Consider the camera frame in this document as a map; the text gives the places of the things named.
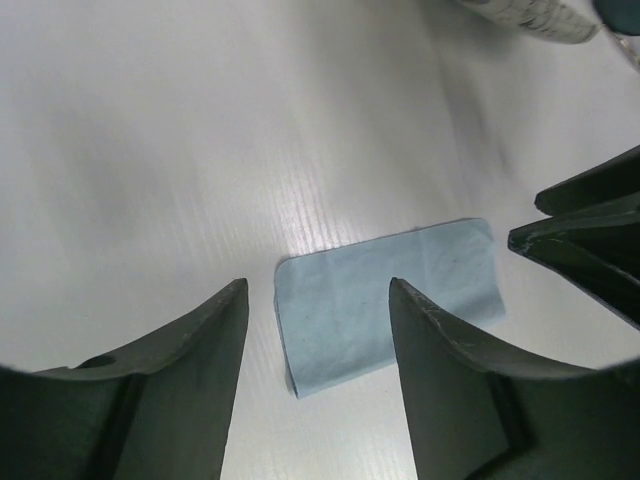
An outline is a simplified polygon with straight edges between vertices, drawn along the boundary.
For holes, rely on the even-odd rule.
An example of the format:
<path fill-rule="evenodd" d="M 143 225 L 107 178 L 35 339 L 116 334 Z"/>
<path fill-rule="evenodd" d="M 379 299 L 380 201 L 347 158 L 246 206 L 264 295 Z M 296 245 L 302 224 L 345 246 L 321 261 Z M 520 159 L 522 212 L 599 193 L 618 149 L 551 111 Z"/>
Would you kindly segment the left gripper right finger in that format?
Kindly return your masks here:
<path fill-rule="evenodd" d="M 635 479 L 639 364 L 591 370 L 509 344 L 393 279 L 389 311 L 422 479 Z"/>

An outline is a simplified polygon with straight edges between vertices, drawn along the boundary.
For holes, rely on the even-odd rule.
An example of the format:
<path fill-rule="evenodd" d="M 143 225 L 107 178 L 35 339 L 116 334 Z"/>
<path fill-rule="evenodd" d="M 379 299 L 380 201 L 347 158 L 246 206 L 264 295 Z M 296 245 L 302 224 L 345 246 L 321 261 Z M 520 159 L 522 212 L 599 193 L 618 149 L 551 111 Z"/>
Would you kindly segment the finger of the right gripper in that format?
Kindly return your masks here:
<path fill-rule="evenodd" d="M 536 208 L 564 215 L 639 192 L 639 147 L 539 192 Z"/>
<path fill-rule="evenodd" d="M 512 230 L 508 248 L 639 327 L 639 210 L 587 209 Z"/>

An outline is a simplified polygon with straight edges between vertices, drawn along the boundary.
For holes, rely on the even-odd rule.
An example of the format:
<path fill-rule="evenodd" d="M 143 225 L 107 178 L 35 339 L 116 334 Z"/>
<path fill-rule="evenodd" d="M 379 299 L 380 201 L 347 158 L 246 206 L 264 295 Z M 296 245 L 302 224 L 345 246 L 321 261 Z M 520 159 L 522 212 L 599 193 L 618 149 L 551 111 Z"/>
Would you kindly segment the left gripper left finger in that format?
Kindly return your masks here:
<path fill-rule="evenodd" d="M 217 479 L 249 318 L 237 279 L 77 367 L 1 370 L 5 479 Z"/>

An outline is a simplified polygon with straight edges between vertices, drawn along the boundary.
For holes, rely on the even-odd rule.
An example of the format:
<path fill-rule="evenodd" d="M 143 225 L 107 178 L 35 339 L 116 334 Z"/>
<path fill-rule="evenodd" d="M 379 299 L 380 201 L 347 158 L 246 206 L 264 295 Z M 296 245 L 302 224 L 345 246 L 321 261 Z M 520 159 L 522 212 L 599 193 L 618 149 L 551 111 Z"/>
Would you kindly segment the patterned glasses case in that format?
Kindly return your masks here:
<path fill-rule="evenodd" d="M 462 0 L 485 19 L 536 38 L 567 45 L 589 42 L 600 26 L 558 0 Z"/>

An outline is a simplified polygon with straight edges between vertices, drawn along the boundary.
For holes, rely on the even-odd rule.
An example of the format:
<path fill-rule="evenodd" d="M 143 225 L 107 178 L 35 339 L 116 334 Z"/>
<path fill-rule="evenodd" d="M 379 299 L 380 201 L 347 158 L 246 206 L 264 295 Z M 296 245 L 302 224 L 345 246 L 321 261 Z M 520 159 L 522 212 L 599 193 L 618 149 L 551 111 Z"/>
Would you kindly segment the blue cleaning cloth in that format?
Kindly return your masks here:
<path fill-rule="evenodd" d="M 489 223 L 468 218 L 283 261 L 274 307 L 296 397 L 394 362 L 394 278 L 474 326 L 503 321 L 494 253 Z"/>

